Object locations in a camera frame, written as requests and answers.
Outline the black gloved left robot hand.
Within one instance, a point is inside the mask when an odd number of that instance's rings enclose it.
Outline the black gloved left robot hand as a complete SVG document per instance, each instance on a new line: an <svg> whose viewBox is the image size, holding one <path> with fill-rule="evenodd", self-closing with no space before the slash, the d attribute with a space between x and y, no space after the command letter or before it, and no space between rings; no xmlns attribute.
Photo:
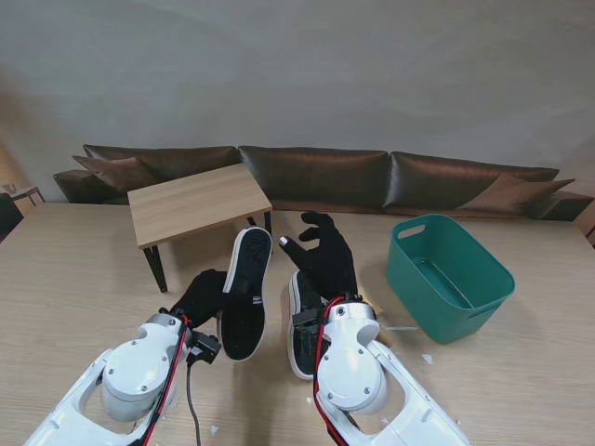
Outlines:
<svg viewBox="0 0 595 446"><path fill-rule="evenodd" d="M229 295L223 292L227 273L208 269L193 280L186 292L170 309L172 313L183 313L198 328L229 303Z"/></svg>

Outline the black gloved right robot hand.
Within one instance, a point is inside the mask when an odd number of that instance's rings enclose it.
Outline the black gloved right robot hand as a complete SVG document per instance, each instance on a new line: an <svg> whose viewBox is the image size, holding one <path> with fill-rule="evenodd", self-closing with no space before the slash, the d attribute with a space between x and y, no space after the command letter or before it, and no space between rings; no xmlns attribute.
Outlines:
<svg viewBox="0 0 595 446"><path fill-rule="evenodd" d="M301 242L317 241L309 250L282 236L280 245L300 271L311 281L312 288L323 298L356 296L358 292L351 249L328 214L305 212L301 220L311 226L299 234Z"/></svg>

